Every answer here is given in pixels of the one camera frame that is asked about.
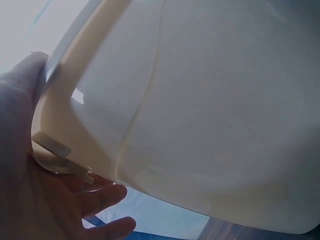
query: white plastic shell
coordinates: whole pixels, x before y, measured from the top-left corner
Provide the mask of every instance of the white plastic shell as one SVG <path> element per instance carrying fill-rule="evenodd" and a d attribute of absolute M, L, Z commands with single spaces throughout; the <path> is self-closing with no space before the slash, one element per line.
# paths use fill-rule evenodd
<path fill-rule="evenodd" d="M 319 9 L 90 1 L 48 60 L 33 133 L 172 204 L 307 232 L 320 222 Z"/>

